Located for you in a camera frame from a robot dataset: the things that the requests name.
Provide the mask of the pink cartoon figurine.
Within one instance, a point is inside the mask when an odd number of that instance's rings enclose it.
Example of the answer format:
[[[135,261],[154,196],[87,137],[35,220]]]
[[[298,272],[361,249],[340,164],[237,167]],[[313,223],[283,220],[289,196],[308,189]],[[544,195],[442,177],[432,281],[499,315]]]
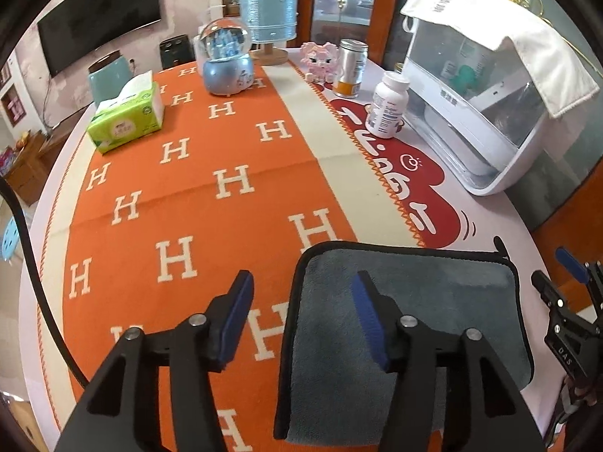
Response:
[[[307,68],[305,80],[308,83],[332,84],[337,71],[338,47],[327,42],[303,43],[300,47],[301,64]]]

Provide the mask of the black appliance behind table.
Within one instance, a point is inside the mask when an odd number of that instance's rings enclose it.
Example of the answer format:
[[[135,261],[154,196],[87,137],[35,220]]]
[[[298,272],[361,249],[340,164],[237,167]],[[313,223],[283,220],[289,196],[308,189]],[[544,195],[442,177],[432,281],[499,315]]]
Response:
[[[159,58],[162,69],[171,69],[181,64],[194,62],[195,57],[189,37],[178,35],[159,43]]]

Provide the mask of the white pill bottle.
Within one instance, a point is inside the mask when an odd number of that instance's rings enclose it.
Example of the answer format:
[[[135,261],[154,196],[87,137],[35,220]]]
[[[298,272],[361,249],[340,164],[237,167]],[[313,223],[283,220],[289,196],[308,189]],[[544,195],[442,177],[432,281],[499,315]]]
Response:
[[[399,72],[387,70],[376,86],[365,128],[380,139],[392,139],[404,124],[410,81]]]

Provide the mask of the silver metal can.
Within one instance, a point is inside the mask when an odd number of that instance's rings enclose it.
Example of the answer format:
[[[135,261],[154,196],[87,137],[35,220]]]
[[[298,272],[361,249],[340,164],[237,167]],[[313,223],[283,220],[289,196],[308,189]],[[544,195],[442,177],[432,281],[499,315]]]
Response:
[[[355,39],[342,39],[338,48],[337,69],[332,91],[346,98],[358,96],[368,59],[368,45]]]

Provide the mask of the white clear-lid storage box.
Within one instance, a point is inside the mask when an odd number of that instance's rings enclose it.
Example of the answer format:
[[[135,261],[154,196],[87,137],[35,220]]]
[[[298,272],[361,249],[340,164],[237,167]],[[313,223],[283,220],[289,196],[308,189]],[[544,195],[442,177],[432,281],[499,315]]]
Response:
[[[496,50],[405,17],[408,121],[474,196],[514,185],[540,155],[550,115],[509,40]]]

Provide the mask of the grey microfibre towel black trim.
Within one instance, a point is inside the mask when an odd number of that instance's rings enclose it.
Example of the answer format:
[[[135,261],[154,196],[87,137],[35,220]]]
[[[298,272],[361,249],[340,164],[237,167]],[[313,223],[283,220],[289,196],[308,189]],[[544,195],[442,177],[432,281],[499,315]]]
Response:
[[[506,247],[324,242],[297,262],[274,436],[306,446],[537,451],[534,376]]]

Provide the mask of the orange H-pattern table runner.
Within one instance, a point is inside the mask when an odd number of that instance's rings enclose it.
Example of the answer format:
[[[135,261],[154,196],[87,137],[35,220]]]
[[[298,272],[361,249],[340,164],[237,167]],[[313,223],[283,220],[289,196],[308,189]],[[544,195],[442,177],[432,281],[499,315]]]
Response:
[[[123,331],[166,330],[254,276],[235,359],[213,377],[232,451],[273,438],[279,357],[294,268],[317,243],[419,244],[389,182],[291,64],[250,89],[211,96],[195,72],[156,77],[162,130],[107,155],[83,139],[60,184],[43,276],[63,337],[92,376]]]

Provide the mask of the wall-mounted black television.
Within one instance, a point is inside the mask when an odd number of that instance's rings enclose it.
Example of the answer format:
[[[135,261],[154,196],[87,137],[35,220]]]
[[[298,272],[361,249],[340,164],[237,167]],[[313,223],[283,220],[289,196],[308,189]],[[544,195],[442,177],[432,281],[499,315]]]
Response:
[[[159,0],[63,0],[37,23],[50,75],[160,19]]]

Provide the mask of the teal kettle with dark lid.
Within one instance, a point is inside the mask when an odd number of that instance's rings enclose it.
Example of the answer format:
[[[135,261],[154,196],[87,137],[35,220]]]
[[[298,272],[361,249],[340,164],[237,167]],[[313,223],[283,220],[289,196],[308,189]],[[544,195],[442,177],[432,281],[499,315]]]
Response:
[[[133,76],[129,61],[119,50],[112,51],[91,64],[88,67],[88,82],[95,105],[119,96],[122,87]]]

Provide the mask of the light blue plastic stool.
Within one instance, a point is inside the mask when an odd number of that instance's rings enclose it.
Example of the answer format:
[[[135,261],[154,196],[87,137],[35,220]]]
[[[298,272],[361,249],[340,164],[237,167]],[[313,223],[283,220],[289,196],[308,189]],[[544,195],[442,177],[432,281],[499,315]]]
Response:
[[[12,217],[6,225],[1,242],[1,255],[4,261],[9,262],[13,258],[19,243],[20,233],[18,232],[16,220]]]

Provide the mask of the blue snow globe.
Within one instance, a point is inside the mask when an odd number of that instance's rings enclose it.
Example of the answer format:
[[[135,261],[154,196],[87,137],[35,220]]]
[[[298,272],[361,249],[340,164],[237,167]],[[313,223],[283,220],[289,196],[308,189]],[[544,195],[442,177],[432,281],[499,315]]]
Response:
[[[250,49],[249,29],[239,18],[217,18],[199,30],[195,54],[208,93],[232,96],[254,83]]]

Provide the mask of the green tissue pack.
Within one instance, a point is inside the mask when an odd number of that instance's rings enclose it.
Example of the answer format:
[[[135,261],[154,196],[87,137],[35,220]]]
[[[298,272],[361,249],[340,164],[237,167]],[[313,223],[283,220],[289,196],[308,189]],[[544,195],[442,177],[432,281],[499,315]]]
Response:
[[[101,101],[87,126],[87,134],[100,154],[158,132],[165,106],[152,72],[134,76],[119,95]]]

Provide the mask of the white towel on box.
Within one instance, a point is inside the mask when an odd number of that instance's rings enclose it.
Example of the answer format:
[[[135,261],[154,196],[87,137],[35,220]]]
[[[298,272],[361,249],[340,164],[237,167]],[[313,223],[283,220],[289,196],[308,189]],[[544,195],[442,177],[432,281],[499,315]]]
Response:
[[[450,27],[491,51],[510,42],[552,118],[600,91],[559,33],[509,0],[407,0],[399,13]]]

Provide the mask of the wooden framed glass door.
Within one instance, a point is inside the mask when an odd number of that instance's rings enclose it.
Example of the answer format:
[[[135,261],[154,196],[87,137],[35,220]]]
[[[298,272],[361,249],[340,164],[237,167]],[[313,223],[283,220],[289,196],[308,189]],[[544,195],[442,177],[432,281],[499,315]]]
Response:
[[[368,45],[369,58],[380,64],[389,31],[398,11],[398,0],[297,0],[296,38],[287,43],[298,47],[314,41],[340,43],[344,38]]]

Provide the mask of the wooden tv cabinet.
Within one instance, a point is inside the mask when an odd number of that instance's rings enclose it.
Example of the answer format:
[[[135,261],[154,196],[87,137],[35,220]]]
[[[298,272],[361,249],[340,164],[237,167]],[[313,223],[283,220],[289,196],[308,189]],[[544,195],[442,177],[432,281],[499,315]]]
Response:
[[[16,155],[7,173],[2,174],[20,201],[27,206],[39,201],[59,153],[87,108],[84,106],[61,121],[49,136],[42,132],[33,134]]]

